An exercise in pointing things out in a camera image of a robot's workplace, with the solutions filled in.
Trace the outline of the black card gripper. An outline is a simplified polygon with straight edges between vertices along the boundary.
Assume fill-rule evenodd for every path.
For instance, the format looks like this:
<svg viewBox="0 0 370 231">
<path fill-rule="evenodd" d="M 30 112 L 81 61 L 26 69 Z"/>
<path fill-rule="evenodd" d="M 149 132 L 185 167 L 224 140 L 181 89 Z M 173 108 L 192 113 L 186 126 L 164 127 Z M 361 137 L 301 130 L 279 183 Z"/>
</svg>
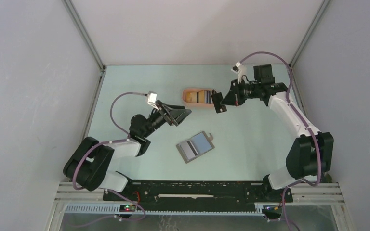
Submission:
<svg viewBox="0 0 370 231">
<path fill-rule="evenodd" d="M 216 90 L 213 90 L 211 93 L 211 100 L 212 100 L 216 113 L 223 113 L 227 111 L 226 106 L 222 104 L 223 95 L 221 92 L 217 92 Z"/>
</svg>

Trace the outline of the beige leather card holder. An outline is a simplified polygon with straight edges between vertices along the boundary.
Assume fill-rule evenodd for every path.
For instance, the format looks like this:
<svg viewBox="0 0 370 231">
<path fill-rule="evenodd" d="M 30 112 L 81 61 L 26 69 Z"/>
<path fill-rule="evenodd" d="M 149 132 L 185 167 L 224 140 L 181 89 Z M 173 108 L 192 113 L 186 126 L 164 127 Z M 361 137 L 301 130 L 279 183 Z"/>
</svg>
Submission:
<svg viewBox="0 0 370 231">
<path fill-rule="evenodd" d="M 202 132 L 199 132 L 198 134 L 192 136 L 191 138 L 185 140 L 185 141 L 188 141 L 190 140 L 194 147 L 196 148 L 196 150 L 198 151 L 198 156 L 190 161 L 186 161 L 185 158 L 183 157 L 183 154 L 181 153 L 181 149 L 179 147 L 179 144 L 184 142 L 180 142 L 179 144 L 176 145 L 176 148 L 179 152 L 179 154 L 181 155 L 182 159 L 184 160 L 185 163 L 189 163 L 191 161 L 194 161 L 195 159 L 201 157 L 202 155 L 208 153 L 209 151 L 212 151 L 215 146 L 214 144 L 212 143 L 213 141 L 213 136 L 211 133 L 207 134 L 206 132 L 202 131 Z"/>
</svg>

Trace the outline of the white magnetic stripe card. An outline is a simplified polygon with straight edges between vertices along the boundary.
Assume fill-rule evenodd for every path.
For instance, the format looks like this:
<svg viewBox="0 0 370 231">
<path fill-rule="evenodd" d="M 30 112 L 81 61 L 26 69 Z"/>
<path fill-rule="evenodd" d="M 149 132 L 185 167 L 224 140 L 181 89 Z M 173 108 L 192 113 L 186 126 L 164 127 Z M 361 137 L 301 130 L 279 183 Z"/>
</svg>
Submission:
<svg viewBox="0 0 370 231">
<path fill-rule="evenodd" d="M 198 151 L 190 140 L 180 143 L 179 147 L 186 161 L 190 161 L 198 156 Z"/>
</svg>

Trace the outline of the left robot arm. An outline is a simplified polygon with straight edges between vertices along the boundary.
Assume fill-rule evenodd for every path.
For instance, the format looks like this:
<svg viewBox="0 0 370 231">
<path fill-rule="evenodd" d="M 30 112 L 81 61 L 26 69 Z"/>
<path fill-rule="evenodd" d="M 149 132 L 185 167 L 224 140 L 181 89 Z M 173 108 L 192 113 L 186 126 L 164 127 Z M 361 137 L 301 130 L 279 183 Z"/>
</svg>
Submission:
<svg viewBox="0 0 370 231">
<path fill-rule="evenodd" d="M 72 180 L 76 190 L 113 190 L 124 201 L 132 197 L 130 178 L 114 170 L 112 161 L 143 155 L 151 144 L 148 136 L 164 124 L 179 126 L 192 112 L 184 106 L 168 105 L 160 100 L 155 106 L 149 116 L 136 114 L 131 118 L 127 138 L 103 142 L 93 137 L 82 140 L 63 168 L 63 174 Z"/>
</svg>

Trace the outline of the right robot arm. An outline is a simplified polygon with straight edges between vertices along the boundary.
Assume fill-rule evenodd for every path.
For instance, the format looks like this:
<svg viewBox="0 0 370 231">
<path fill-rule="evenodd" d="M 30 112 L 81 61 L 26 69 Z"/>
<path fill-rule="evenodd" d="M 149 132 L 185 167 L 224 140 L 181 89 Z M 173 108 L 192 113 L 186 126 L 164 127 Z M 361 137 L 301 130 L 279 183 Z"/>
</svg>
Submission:
<svg viewBox="0 0 370 231">
<path fill-rule="evenodd" d="M 254 80 L 246 79 L 247 68 L 238 62 L 232 67 L 237 78 L 230 83 L 228 94 L 221 105 L 241 106 L 247 99 L 259 99 L 281 119 L 294 142 L 286 156 L 285 164 L 267 176 L 268 184 L 261 187 L 261 195 L 274 201 L 280 189 L 291 187 L 297 182 L 317 186 L 322 173 L 331 166 L 333 136 L 321 132 L 294 103 L 290 89 L 285 83 L 275 81 L 272 66 L 255 66 Z"/>
</svg>

